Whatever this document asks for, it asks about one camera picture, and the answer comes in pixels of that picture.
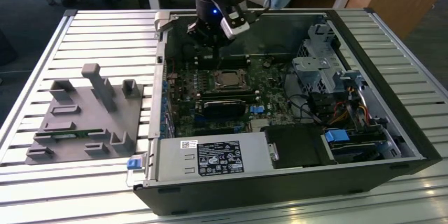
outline sticker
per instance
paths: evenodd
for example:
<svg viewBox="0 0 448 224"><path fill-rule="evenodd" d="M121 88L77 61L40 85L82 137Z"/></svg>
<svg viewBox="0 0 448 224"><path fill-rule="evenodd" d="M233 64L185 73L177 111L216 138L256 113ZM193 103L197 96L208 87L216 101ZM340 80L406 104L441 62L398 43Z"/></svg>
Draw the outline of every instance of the sticker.
<svg viewBox="0 0 448 224"><path fill-rule="evenodd" d="M238 141L206 144L196 143L196 146L198 175L212 176L244 172Z"/></svg>
<svg viewBox="0 0 448 224"><path fill-rule="evenodd" d="M197 146L197 140L189 140L189 141L180 142L181 149L196 148L196 146Z"/></svg>

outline aluminum slatted table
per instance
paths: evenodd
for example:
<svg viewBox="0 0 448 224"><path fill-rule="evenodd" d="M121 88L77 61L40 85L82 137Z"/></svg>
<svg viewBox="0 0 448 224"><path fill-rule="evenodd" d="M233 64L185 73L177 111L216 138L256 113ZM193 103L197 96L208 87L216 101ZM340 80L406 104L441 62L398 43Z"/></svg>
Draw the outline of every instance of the aluminum slatted table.
<svg viewBox="0 0 448 224"><path fill-rule="evenodd" d="M146 151L156 62L154 11L78 11L58 24L0 130L0 222L74 223L402 223L448 216L448 95L376 14L338 14L444 160L368 193L313 198L186 216L156 216L132 193L126 158L28 166L26 148L52 96L52 80L86 86L84 63L101 66L112 84L144 87L137 153ZM348 56L353 69L356 64ZM142 173L133 174L134 180Z"/></svg>

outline blue tab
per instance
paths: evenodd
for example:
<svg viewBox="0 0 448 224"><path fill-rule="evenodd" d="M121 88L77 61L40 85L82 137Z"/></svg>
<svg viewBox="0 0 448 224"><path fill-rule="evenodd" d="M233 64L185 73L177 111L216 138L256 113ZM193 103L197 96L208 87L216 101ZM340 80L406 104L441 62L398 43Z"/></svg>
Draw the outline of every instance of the blue tab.
<svg viewBox="0 0 448 224"><path fill-rule="evenodd" d="M258 106L257 107L257 113L262 113L264 112L264 106Z"/></svg>
<svg viewBox="0 0 448 224"><path fill-rule="evenodd" d="M141 169L141 159L129 159L128 160L128 170Z"/></svg>
<svg viewBox="0 0 448 224"><path fill-rule="evenodd" d="M329 130L326 133L325 133L325 139L326 139L326 142L341 142L341 141L349 141L349 137L348 137L348 134L346 134L346 131L345 130Z"/></svg>

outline blue latch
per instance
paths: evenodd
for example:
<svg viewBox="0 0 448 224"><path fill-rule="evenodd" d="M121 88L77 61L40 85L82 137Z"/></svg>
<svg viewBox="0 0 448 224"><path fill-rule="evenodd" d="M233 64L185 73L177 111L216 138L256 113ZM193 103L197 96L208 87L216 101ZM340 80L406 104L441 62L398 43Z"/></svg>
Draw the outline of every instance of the blue latch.
<svg viewBox="0 0 448 224"><path fill-rule="evenodd" d="M350 138L348 137L345 130L329 130L325 133L325 139L326 142L329 143L329 142L349 141Z"/></svg>
<svg viewBox="0 0 448 224"><path fill-rule="evenodd" d="M141 169L141 158L128 160L128 170Z"/></svg>

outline barcode label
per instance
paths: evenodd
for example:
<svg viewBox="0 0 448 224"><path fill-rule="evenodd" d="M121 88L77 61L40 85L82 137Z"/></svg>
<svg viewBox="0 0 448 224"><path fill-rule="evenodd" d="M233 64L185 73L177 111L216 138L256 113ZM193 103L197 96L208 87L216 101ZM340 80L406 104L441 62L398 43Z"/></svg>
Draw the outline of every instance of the barcode label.
<svg viewBox="0 0 448 224"><path fill-rule="evenodd" d="M196 147L197 147L197 140L189 140L189 141L180 142L181 149L196 148Z"/></svg>

